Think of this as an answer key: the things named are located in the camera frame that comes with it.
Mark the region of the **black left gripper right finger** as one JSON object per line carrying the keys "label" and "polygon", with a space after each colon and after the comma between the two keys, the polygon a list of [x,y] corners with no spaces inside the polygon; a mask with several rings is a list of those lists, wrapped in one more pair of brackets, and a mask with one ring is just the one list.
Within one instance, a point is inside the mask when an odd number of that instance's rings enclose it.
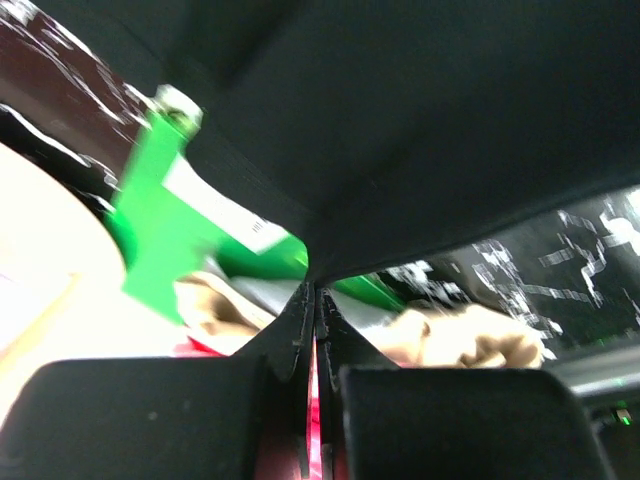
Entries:
{"label": "black left gripper right finger", "polygon": [[316,293],[327,479],[610,479],[577,398],[525,369],[395,366]]}

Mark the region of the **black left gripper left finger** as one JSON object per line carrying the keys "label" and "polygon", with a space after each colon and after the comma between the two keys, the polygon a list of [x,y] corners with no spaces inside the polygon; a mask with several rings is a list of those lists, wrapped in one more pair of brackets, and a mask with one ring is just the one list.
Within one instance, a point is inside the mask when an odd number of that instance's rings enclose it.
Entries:
{"label": "black left gripper left finger", "polygon": [[5,479],[303,479],[315,287],[229,357],[56,361],[1,430]]}

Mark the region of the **black t shirt flower print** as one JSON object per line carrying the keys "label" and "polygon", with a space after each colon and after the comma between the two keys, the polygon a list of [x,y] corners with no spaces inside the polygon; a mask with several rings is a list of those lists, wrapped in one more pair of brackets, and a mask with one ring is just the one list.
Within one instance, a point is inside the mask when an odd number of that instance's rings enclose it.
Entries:
{"label": "black t shirt flower print", "polygon": [[635,1],[44,1],[337,280],[639,180]]}

